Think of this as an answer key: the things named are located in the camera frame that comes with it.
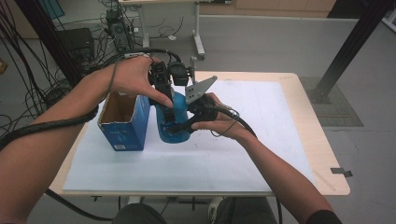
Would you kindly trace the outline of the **black metal stand post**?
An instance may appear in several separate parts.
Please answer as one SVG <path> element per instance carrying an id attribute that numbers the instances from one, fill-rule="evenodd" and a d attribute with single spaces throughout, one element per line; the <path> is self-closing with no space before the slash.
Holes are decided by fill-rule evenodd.
<path id="1" fill-rule="evenodd" d="M 29 21 L 40 40 L 44 43 L 53 60 L 64 73 L 72 87 L 76 87 L 82 80 L 82 75 L 72 62 L 64 44 L 62 43 L 55 26 L 40 5 L 39 0 L 14 0 L 22 14 Z"/>

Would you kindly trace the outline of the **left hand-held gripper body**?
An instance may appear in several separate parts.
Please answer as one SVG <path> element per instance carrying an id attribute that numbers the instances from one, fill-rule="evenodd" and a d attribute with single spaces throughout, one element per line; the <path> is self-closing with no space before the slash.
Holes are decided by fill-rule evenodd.
<path id="1" fill-rule="evenodd" d="M 186 87 L 192 78 L 192 68 L 181 60 L 153 62 L 148 72 L 148 81 L 156 90 L 166 92 L 173 85 Z"/>

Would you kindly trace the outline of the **person's left hand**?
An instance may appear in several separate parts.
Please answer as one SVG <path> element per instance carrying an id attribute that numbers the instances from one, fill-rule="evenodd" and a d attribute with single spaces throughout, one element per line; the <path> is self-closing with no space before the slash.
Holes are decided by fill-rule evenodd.
<path id="1" fill-rule="evenodd" d="M 172 108 L 172 101 L 149 83 L 149 68 L 156 59 L 137 56 L 112 66 L 114 74 L 110 80 L 110 91 L 125 93 L 130 97 L 144 95 L 155 102 Z"/>

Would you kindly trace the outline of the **blue cardboard box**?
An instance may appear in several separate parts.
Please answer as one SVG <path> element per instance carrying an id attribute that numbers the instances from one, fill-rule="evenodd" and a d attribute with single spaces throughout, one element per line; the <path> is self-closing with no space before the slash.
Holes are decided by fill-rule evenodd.
<path id="1" fill-rule="evenodd" d="M 110 93 L 97 124 L 115 151 L 144 149 L 149 122 L 149 98 Z"/>

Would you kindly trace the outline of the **wooden cabinet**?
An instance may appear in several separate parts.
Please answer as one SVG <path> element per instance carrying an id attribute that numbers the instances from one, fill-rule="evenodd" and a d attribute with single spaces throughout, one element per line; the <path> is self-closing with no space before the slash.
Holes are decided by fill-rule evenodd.
<path id="1" fill-rule="evenodd" d="M 202 3 L 203 15 L 243 15 L 326 18 L 336 0 L 227 0 L 230 4 Z"/>

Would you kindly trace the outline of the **white desk frame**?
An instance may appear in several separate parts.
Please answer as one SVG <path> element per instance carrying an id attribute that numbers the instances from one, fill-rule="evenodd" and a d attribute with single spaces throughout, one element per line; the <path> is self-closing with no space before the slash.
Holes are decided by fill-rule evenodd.
<path id="1" fill-rule="evenodd" d="M 137 9 L 137 15 L 140 20 L 140 26 L 142 31 L 142 44 L 144 48 L 149 47 L 150 37 L 145 24 L 143 5 L 173 4 L 174 7 L 178 7 L 182 4 L 192 4 L 192 16 L 194 17 L 194 28 L 192 29 L 192 37 L 197 50 L 197 54 L 202 59 L 205 57 L 205 49 L 200 36 L 200 6 L 202 3 L 210 3 L 213 1 L 214 0 L 118 0 L 118 2 L 122 5 L 131 5 Z"/>

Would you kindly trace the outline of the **person's white shoe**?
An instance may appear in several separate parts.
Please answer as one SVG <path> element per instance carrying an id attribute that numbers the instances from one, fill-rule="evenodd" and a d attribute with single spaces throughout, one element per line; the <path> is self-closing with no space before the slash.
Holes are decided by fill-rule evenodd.
<path id="1" fill-rule="evenodd" d="M 214 224 L 216 217 L 217 217 L 217 212 L 219 209 L 219 204 L 224 200 L 223 197 L 215 197 L 211 200 L 208 206 L 208 222 L 209 224 Z"/>

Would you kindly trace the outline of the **person's leg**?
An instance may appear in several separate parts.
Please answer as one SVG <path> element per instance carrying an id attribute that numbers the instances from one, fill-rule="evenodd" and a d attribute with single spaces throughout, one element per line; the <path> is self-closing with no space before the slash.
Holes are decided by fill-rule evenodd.
<path id="1" fill-rule="evenodd" d="M 277 224 L 264 197 L 229 197 L 219 203 L 214 224 Z"/>
<path id="2" fill-rule="evenodd" d="M 151 206 L 130 203 L 116 214 L 111 224 L 167 224 L 165 219 Z"/>

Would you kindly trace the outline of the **black metal post with base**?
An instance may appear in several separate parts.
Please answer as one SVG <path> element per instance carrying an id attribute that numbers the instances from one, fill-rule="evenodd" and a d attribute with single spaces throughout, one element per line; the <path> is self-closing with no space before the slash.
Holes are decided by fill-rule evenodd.
<path id="1" fill-rule="evenodd" d="M 362 13 L 316 87 L 307 91 L 313 104 L 328 104 L 329 94 L 396 0 L 374 0 Z"/>

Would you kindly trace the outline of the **person's left leg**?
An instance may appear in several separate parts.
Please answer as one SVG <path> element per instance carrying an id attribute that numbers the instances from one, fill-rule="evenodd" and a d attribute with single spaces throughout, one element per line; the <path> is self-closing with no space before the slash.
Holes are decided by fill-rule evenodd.
<path id="1" fill-rule="evenodd" d="M 130 203 L 116 214 L 111 224 L 167 224 L 165 219 L 151 206 Z"/>

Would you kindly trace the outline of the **black box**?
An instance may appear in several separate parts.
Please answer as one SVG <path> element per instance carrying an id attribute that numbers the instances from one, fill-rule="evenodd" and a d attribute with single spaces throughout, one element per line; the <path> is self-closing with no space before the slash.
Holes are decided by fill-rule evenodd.
<path id="1" fill-rule="evenodd" d="M 77 63 L 90 62 L 94 58 L 94 43 L 89 28 L 77 28 L 57 32 L 70 57 Z"/>

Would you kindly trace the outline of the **grey tape piece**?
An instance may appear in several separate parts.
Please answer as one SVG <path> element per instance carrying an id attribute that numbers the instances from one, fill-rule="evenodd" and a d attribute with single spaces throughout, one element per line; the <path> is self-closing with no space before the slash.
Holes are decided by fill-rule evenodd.
<path id="1" fill-rule="evenodd" d="M 339 168 L 331 168 L 333 174 L 343 175 L 344 177 L 352 177 L 353 174 L 351 171 L 347 171 L 342 167 Z"/>

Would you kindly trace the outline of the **person's right leg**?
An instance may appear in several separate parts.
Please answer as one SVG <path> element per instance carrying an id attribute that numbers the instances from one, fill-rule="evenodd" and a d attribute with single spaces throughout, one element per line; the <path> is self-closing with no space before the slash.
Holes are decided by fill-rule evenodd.
<path id="1" fill-rule="evenodd" d="M 277 224 L 264 197 L 229 197 L 219 203 L 214 224 Z"/>

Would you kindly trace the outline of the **person's right hand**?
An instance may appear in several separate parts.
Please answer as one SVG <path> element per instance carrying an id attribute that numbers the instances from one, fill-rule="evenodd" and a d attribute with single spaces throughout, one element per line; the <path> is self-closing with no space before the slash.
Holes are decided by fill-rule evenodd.
<path id="1" fill-rule="evenodd" d="M 243 124 L 221 112 L 218 113 L 214 120 L 195 122 L 191 127 L 196 131 L 211 131 L 215 135 L 228 137 L 236 141 L 241 140 L 243 137 L 251 136 L 251 132 Z"/>

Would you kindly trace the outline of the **blue plastic bottle white cap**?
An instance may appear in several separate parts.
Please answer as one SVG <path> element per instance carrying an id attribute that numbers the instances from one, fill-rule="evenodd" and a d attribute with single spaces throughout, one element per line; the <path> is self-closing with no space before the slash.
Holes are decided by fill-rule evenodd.
<path id="1" fill-rule="evenodd" d="M 187 114 L 187 104 L 185 102 L 185 96 L 179 92 L 174 92 L 173 96 L 174 101 L 174 112 L 175 112 L 175 120 L 173 122 L 178 122 L 183 124 L 186 122 L 188 118 Z M 186 132 L 171 134 L 166 131 L 166 125 L 170 122 L 165 122 L 163 117 L 163 112 L 160 109 L 160 105 L 155 105 L 156 108 L 156 117 L 157 117 L 157 128 L 159 132 L 160 138 L 169 144 L 178 144 L 183 143 L 190 139 L 190 134 Z"/>

